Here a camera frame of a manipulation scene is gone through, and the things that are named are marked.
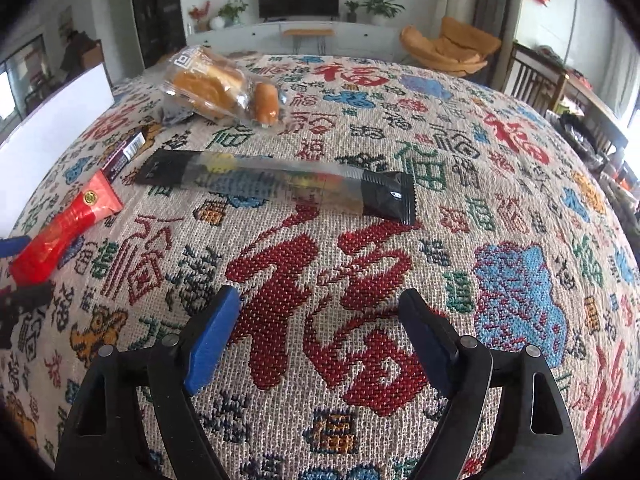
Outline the small sausage bun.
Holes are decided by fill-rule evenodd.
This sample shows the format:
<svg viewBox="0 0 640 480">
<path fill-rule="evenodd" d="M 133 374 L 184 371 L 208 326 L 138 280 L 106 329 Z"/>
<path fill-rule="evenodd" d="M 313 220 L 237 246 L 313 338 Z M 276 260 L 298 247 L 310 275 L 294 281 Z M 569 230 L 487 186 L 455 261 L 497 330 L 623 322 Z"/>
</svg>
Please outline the small sausage bun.
<svg viewBox="0 0 640 480">
<path fill-rule="evenodd" d="M 263 127 L 282 125 L 285 93 L 271 82 L 258 82 L 254 88 L 252 112 L 254 122 Z"/>
</svg>

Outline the dark wooden chair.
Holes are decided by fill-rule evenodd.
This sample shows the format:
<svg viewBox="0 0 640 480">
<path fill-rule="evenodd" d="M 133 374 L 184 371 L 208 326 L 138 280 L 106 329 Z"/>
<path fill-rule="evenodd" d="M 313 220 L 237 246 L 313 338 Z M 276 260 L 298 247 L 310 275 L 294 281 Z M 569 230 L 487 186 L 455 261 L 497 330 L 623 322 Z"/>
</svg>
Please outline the dark wooden chair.
<svg viewBox="0 0 640 480">
<path fill-rule="evenodd" d="M 501 92 L 544 115 L 558 105 L 567 81 L 568 73 L 561 64 L 514 41 Z"/>
</svg>

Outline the small wooden bench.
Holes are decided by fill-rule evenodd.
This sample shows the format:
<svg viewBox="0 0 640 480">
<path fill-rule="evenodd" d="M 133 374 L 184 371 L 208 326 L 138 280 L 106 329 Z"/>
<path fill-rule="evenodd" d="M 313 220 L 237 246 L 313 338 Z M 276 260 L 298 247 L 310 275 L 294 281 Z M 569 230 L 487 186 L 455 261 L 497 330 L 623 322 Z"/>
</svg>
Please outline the small wooden bench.
<svg viewBox="0 0 640 480">
<path fill-rule="evenodd" d="M 292 40 L 293 52 L 299 54 L 303 41 L 307 38 L 316 40 L 318 55 L 326 54 L 326 40 L 335 36 L 332 28 L 288 28 L 281 32 L 284 38 Z"/>
</svg>

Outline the red flower vase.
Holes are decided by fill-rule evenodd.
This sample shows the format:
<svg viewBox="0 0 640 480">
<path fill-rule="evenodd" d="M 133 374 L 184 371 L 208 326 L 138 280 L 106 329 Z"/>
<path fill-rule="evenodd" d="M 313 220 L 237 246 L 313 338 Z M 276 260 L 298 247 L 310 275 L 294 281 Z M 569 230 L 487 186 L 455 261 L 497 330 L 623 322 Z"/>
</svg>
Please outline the red flower vase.
<svg viewBox="0 0 640 480">
<path fill-rule="evenodd" d="M 206 0 L 201 6 L 191 6 L 188 10 L 192 27 L 196 32 L 205 32 L 208 29 L 210 1 Z"/>
</svg>

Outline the green potted plant left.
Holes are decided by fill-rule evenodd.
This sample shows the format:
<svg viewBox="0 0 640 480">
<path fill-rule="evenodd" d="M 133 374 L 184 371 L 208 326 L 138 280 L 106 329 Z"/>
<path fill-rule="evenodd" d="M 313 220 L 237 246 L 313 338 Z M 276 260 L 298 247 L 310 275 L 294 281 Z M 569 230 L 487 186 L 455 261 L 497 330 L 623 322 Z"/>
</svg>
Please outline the green potted plant left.
<svg viewBox="0 0 640 480">
<path fill-rule="evenodd" d="M 247 10 L 248 3 L 244 0 L 228 0 L 218 11 L 218 15 L 227 26 L 241 23 L 241 15 Z"/>
</svg>

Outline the patterned woven table cloth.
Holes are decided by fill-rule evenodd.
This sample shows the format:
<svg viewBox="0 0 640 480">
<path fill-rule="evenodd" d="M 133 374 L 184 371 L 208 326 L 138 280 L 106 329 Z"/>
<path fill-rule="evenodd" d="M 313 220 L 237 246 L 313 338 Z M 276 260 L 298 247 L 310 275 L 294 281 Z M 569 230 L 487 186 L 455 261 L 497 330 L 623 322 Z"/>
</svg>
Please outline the patterned woven table cloth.
<svg viewBox="0 0 640 480">
<path fill-rule="evenodd" d="M 407 288 L 490 348 L 537 346 L 583 465 L 639 396 L 639 269 L 584 163 L 527 105 L 472 82 L 365 58 L 245 63 L 288 95 L 273 134 L 194 116 L 160 124 L 163 95 L 136 78 L 65 144 L 18 216 L 33 236 L 134 128 L 153 150 L 338 162 L 416 181 L 416 225 L 114 182 L 124 208 L 52 275 L 1 355 L 1 403 L 47 462 L 101 344 L 149 347 L 216 289 L 242 312 L 214 381 L 194 401 L 235 479 L 403 479 L 445 399 L 398 321 Z"/>
</svg>

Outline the person in dark clothes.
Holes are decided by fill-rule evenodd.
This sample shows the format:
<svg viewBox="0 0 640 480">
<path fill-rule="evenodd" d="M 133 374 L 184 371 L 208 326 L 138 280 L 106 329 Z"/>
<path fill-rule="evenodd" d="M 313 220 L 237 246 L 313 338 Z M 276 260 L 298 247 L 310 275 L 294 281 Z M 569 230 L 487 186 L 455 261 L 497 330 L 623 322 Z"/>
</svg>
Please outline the person in dark clothes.
<svg viewBox="0 0 640 480">
<path fill-rule="evenodd" d="M 82 57 L 96 46 L 96 40 L 91 39 L 85 32 L 73 29 L 67 35 L 61 70 L 67 78 L 73 79 L 84 70 Z"/>
</svg>

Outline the white tv cabinet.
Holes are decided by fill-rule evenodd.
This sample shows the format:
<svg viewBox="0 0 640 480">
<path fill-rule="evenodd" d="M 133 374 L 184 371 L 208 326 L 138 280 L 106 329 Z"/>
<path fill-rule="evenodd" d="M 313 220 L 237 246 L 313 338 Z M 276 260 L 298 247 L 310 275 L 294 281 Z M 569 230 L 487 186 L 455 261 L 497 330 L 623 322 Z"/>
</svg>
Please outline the white tv cabinet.
<svg viewBox="0 0 640 480">
<path fill-rule="evenodd" d="M 222 55 L 255 51 L 263 54 L 337 55 L 399 62 L 405 55 L 399 30 L 388 26 L 337 21 L 284 21 L 234 25 L 186 38 L 188 46 L 210 47 Z"/>
</svg>

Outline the long black clear snack pack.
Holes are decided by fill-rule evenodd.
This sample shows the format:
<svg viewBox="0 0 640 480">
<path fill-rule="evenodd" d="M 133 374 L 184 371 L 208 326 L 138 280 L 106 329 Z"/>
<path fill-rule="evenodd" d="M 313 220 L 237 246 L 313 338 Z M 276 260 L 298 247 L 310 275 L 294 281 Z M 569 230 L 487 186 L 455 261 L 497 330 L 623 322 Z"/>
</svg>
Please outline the long black clear snack pack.
<svg viewBox="0 0 640 480">
<path fill-rule="evenodd" d="M 134 182 L 333 208 L 404 226 L 416 223 L 414 180 L 402 171 L 374 172 L 337 162 L 213 151 L 158 150 L 144 162 Z"/>
</svg>

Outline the black tall cabinet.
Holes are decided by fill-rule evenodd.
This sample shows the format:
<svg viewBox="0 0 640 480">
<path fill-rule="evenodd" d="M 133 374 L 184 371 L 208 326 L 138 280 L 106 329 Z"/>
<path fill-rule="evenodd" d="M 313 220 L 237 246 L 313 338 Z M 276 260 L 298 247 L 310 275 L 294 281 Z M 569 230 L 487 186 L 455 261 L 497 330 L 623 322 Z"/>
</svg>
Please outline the black tall cabinet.
<svg viewBox="0 0 640 480">
<path fill-rule="evenodd" d="M 145 68 L 186 45 L 180 0 L 132 0 Z"/>
</svg>

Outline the green potted plant right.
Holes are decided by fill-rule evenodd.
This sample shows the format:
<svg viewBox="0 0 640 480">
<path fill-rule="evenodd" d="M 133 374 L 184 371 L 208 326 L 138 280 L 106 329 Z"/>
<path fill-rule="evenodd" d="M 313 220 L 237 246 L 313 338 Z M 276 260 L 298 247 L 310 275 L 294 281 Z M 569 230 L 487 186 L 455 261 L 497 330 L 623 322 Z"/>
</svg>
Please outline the green potted plant right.
<svg viewBox="0 0 640 480">
<path fill-rule="evenodd" d="M 386 25 L 406 10 L 403 4 L 395 0 L 362 0 L 362 6 L 370 16 L 371 24 L 376 26 Z"/>
</svg>

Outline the white cardboard box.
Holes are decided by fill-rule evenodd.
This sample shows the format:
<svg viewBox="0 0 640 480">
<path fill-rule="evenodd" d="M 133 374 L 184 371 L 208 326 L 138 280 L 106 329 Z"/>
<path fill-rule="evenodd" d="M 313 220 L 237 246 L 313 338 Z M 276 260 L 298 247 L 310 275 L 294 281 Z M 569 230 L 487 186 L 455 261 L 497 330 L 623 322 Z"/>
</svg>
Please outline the white cardboard box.
<svg viewBox="0 0 640 480">
<path fill-rule="evenodd" d="M 3 237 L 10 235 L 32 193 L 66 148 L 113 104 L 100 64 L 47 98 L 1 144 Z"/>
</svg>

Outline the dark snickers chocolate bar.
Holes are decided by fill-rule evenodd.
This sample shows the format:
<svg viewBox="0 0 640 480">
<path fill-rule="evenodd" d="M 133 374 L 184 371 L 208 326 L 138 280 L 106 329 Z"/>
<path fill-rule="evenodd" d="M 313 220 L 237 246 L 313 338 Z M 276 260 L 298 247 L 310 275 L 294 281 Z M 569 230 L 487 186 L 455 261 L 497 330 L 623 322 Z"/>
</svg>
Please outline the dark snickers chocolate bar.
<svg viewBox="0 0 640 480">
<path fill-rule="evenodd" d="M 108 183 L 113 183 L 122 170 L 134 159 L 146 142 L 148 128 L 140 127 L 130 132 L 130 135 L 111 154 L 101 167 L 101 172 Z"/>
</svg>

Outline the red snack packet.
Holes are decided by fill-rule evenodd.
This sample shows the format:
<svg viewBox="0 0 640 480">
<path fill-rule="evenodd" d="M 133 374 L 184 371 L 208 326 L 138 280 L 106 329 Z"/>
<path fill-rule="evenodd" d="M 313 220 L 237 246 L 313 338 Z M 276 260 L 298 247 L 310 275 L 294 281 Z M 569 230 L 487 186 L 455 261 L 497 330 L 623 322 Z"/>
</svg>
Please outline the red snack packet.
<svg viewBox="0 0 640 480">
<path fill-rule="evenodd" d="M 17 286 L 38 285 L 49 278 L 70 243 L 90 226 L 122 211 L 122 202 L 98 170 L 65 210 L 27 244 L 10 264 Z"/>
</svg>

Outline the orange lounge chair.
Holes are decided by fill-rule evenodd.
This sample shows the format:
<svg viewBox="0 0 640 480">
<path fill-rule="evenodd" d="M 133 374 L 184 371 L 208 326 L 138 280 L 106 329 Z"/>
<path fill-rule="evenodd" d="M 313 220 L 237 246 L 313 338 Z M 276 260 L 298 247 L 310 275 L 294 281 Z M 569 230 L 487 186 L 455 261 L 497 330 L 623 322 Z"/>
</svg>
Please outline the orange lounge chair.
<svg viewBox="0 0 640 480">
<path fill-rule="evenodd" d="M 488 64 L 502 41 L 472 25 L 444 16 L 440 22 L 439 36 L 430 39 L 414 26 L 401 29 L 399 41 L 416 62 L 429 70 L 451 76 L 473 75 Z"/>
</svg>

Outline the green potted plant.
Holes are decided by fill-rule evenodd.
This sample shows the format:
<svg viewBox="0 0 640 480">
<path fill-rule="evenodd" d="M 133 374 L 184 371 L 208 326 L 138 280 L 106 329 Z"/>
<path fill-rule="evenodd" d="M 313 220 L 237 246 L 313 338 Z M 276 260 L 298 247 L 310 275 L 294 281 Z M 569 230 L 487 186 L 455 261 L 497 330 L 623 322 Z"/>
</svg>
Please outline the green potted plant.
<svg viewBox="0 0 640 480">
<path fill-rule="evenodd" d="M 244 0 L 228 0 L 218 11 L 218 15 L 227 26 L 241 23 L 241 15 L 247 10 L 248 3 Z"/>
<path fill-rule="evenodd" d="M 371 24 L 376 26 L 386 25 L 406 10 L 403 4 L 395 0 L 362 0 L 362 6 L 370 16 Z"/>
</svg>

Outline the clear bag of bread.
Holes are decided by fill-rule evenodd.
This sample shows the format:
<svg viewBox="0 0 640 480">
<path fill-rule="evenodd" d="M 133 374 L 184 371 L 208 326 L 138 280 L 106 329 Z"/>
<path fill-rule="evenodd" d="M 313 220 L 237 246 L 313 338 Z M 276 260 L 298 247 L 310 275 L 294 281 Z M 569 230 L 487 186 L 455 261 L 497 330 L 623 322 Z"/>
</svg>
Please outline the clear bag of bread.
<svg viewBox="0 0 640 480">
<path fill-rule="evenodd" d="M 163 92 L 204 117 L 244 118 L 250 84 L 239 67 L 209 47 L 186 47 L 168 58 Z"/>
</svg>

